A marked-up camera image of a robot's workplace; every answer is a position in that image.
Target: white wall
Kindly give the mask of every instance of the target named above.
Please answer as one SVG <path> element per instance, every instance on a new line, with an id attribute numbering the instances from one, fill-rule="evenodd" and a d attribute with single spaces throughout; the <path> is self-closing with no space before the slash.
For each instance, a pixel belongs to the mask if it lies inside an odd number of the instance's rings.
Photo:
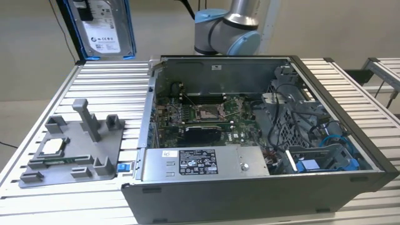
<path id="1" fill-rule="evenodd" d="M 49 99 L 73 66 L 47 0 L 1 0 L 0 101 Z"/>
<path id="2" fill-rule="evenodd" d="M 197 11 L 197 1 L 189 2 Z M 73 66 L 49 3 L 1 3 L 7 7 L 0 7 L 0 101 L 49 99 Z M 229 5 L 231 0 L 208 1 L 209 8 Z M 179 1 L 131 0 L 131 13 L 137 60 L 193 53 L 193 20 Z"/>
<path id="3" fill-rule="evenodd" d="M 197 1 L 189 2 L 197 9 Z M 269 1 L 261 2 L 260 18 Z M 1 3 L 0 101 L 49 99 L 73 66 L 49 3 Z M 208 4 L 228 9 L 231 0 Z M 281 0 L 267 53 L 332 57 L 345 68 L 371 56 L 399 57 L 399 9 L 400 0 Z M 192 53 L 193 21 L 180 2 L 131 0 L 131 11 L 139 60 Z"/>
<path id="4" fill-rule="evenodd" d="M 400 57 L 400 0 L 281 0 L 271 54 L 331 57 L 360 68 L 368 57 Z"/>

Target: warning label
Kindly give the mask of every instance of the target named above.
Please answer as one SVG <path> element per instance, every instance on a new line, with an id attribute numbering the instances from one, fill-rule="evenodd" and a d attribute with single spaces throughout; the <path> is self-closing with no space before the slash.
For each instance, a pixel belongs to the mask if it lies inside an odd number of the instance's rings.
<path id="1" fill-rule="evenodd" d="M 219 174 L 215 149 L 180 150 L 180 174 Z"/>

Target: blue plastic part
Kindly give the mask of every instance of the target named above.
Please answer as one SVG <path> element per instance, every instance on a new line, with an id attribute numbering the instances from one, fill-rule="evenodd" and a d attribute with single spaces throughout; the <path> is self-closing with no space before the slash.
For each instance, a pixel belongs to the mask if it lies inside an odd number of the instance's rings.
<path id="1" fill-rule="evenodd" d="M 340 135 L 329 135 L 328 137 L 325 137 L 324 140 L 320 142 L 319 147 L 323 147 L 323 146 L 324 146 L 324 143 L 327 142 L 327 140 L 328 140 L 329 138 L 340 138 L 341 140 L 344 140 L 345 143 L 347 143 L 348 146 L 349 146 L 349 149 L 351 149 L 351 153 L 349 153 L 349 154 L 353 155 L 353 153 L 355 153 L 355 148 L 353 148 L 353 146 L 352 146 L 352 143 L 348 141 L 348 139 L 347 139 L 345 137 L 340 136 Z"/>
<path id="2" fill-rule="evenodd" d="M 357 160 L 355 158 L 352 158 L 349 160 L 349 165 L 347 167 L 344 167 L 344 171 L 355 171 L 355 170 L 359 170 L 360 168 L 360 164 L 357 162 Z"/>
<path id="3" fill-rule="evenodd" d="M 317 164 L 317 161 L 315 161 L 315 159 L 299 161 L 296 167 L 299 172 L 320 169 L 320 166 Z"/>
<path id="4" fill-rule="evenodd" d="M 320 169 L 320 166 L 317 164 L 317 161 L 315 161 L 315 159 L 311 159 L 311 160 L 301 160 L 300 161 L 304 165 L 304 168 L 307 170 L 315 170 L 315 169 Z"/>
<path id="5" fill-rule="evenodd" d="M 256 30 L 245 33 L 232 44 L 228 55 L 252 55 L 260 46 L 260 34 Z"/>
<path id="6" fill-rule="evenodd" d="M 132 25 L 132 19 L 131 19 L 131 11 L 129 11 L 131 10 L 129 0 L 123 0 L 123 1 L 124 1 L 127 15 L 128 15 L 128 26 L 129 26 L 129 35 L 131 35 L 131 43 L 132 43 L 132 55 L 123 56 L 123 59 L 124 60 L 131 60 L 131 59 L 135 59 L 135 57 L 136 57 L 136 42 L 135 42 L 133 25 Z M 88 54 L 87 54 L 87 51 L 85 51 L 84 46 L 83 46 L 80 32 L 77 30 L 77 27 L 76 27 L 76 24 L 75 24 L 75 19 L 72 17 L 72 12 L 71 12 L 71 7 L 69 7 L 68 0 L 64 0 L 64 4 L 67 5 L 69 17 L 71 17 L 71 20 L 72 20 L 73 29 L 75 29 L 75 32 L 76 32 L 76 35 L 77 35 L 77 38 L 79 38 L 79 41 L 80 41 L 80 46 L 81 46 L 80 52 L 81 52 L 81 54 L 83 54 L 83 56 L 85 57 L 87 60 L 100 60 L 101 59 L 100 56 L 88 56 Z"/>
<path id="7" fill-rule="evenodd" d="M 220 8 L 209 8 L 196 12 L 195 23 L 203 23 L 215 19 L 221 18 L 228 11 Z"/>
<path id="8" fill-rule="evenodd" d="M 297 167 L 297 170 L 299 170 L 300 173 L 305 171 L 305 168 L 304 168 L 304 165 L 303 165 L 301 161 L 299 163 L 296 163 L 296 167 Z"/>
<path id="9" fill-rule="evenodd" d="M 135 42 L 133 24 L 132 24 L 132 18 L 131 18 L 129 0 L 124 0 L 124 3 L 125 3 L 127 15 L 128 15 L 128 25 L 129 25 L 129 34 L 131 34 L 131 43 L 132 43 L 132 55 L 124 56 L 123 59 L 132 60 L 136 57 L 136 42 Z"/>
<path id="10" fill-rule="evenodd" d="M 128 163 L 120 163 L 117 165 L 117 172 L 121 173 L 121 172 L 129 172 L 131 170 L 131 164 Z"/>

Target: cable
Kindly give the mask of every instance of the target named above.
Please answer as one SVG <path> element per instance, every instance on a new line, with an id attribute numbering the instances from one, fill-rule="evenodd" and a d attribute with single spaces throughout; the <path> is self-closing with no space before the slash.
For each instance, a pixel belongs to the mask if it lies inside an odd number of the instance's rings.
<path id="1" fill-rule="evenodd" d="M 8 147 L 12 147 L 12 148 L 15 148 L 15 149 L 17 149 L 17 148 L 19 148 L 17 146 L 15 146 L 15 145 L 11 145 L 11 144 L 7 144 L 7 143 L 4 143 L 4 142 L 0 142 L 0 144 L 5 145 L 5 146 L 8 146 Z"/>
<path id="2" fill-rule="evenodd" d="M 192 6 L 191 6 L 188 0 L 176 0 L 176 1 L 180 1 L 183 3 L 183 5 L 185 6 L 185 8 L 188 10 L 188 13 L 189 13 L 192 19 L 195 19 L 195 12 L 193 12 L 193 9 L 192 9 Z"/>
<path id="3" fill-rule="evenodd" d="M 393 99 L 389 99 L 388 105 L 387 105 L 387 109 L 389 108 L 391 104 L 392 104 Z"/>
<path id="4" fill-rule="evenodd" d="M 344 140 L 344 142 L 348 144 L 348 146 L 349 146 L 349 148 L 351 148 L 351 155 L 352 155 L 352 154 L 355 153 L 355 148 L 353 148 L 351 142 L 348 141 L 348 139 L 344 138 L 344 137 L 340 136 L 340 135 L 329 135 L 329 136 L 327 136 L 327 137 L 324 138 L 324 140 L 320 142 L 319 147 L 323 147 L 324 143 L 325 143 L 331 138 L 333 138 L 333 137 L 335 137 L 335 138 L 340 138 L 341 140 Z"/>
<path id="5" fill-rule="evenodd" d="M 277 93 L 275 93 L 275 98 L 276 98 L 276 110 L 275 110 L 275 118 L 273 118 L 273 122 L 272 122 L 272 126 L 271 126 L 271 129 L 269 129 L 269 132 L 268 132 L 268 136 L 267 136 L 267 139 L 268 139 L 268 142 L 269 142 L 269 145 L 273 147 L 273 149 L 276 151 L 280 151 L 280 152 L 284 152 L 281 150 L 281 148 L 272 143 L 271 141 L 271 136 L 272 136 L 272 131 L 276 127 L 276 124 L 277 124 L 277 118 L 279 118 L 279 113 L 280 113 L 280 100 L 277 99 Z"/>
<path id="6" fill-rule="evenodd" d="M 75 56 L 73 56 L 72 51 L 71 51 L 71 48 L 69 48 L 68 39 L 67 39 L 67 34 L 65 34 L 65 31 L 64 31 L 64 29 L 63 29 L 63 27 L 61 27 L 61 24 L 60 24 L 60 21 L 59 21 L 59 18 L 57 18 L 57 14 L 56 14 L 56 11 L 55 11 L 55 7 L 53 7 L 53 5 L 52 5 L 51 0 L 49 0 L 49 5 L 51 5 L 52 13 L 55 14 L 55 17 L 56 17 L 56 20 L 57 20 L 59 27 L 60 27 L 61 32 L 63 32 L 63 35 L 64 35 L 65 45 L 67 45 L 67 48 L 68 48 L 68 51 L 69 51 L 69 53 L 71 53 L 71 56 L 72 56 L 72 58 L 73 58 L 73 63 L 75 63 L 75 62 L 76 62 L 76 59 L 75 59 Z"/>
<path id="7" fill-rule="evenodd" d="M 285 86 L 285 85 L 293 86 L 293 87 L 299 88 L 295 84 L 291 84 L 291 83 L 283 83 L 281 85 L 279 85 L 279 86 L 275 88 L 275 91 L 277 91 L 277 89 L 279 89 L 281 86 Z"/>
<path id="8" fill-rule="evenodd" d="M 377 94 L 380 93 L 380 89 L 381 89 L 384 83 L 385 83 L 385 81 L 381 82 L 380 88 L 377 88 L 377 91 L 376 91 L 376 94 L 375 94 L 375 98 L 376 98 Z"/>

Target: metal rail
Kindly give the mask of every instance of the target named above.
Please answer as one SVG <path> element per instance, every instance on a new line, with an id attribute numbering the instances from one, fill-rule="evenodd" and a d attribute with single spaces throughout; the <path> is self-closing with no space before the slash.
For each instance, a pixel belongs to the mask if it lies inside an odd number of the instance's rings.
<path id="1" fill-rule="evenodd" d="M 400 170 L 400 121 L 351 79 L 336 63 L 323 59 L 303 60 L 349 116 Z M 1 172 L 0 224 L 136 224 L 119 190 L 129 174 L 107 181 L 20 189 L 17 180 L 44 137 L 43 122 L 52 114 L 65 120 L 79 119 L 71 105 L 75 98 L 87 98 L 89 110 L 101 120 L 117 114 L 127 120 L 120 161 L 136 159 L 137 138 L 148 85 L 147 62 L 88 62 L 71 74 L 49 104 L 37 128 L 33 127 L 21 147 Z M 275 217 L 237 221 L 249 225 L 377 225 L 400 221 L 400 177 L 380 191 L 359 195 L 336 213 Z"/>
<path id="2" fill-rule="evenodd" d="M 396 91 L 400 91 L 400 58 L 369 58 L 363 69 L 369 69 Z"/>

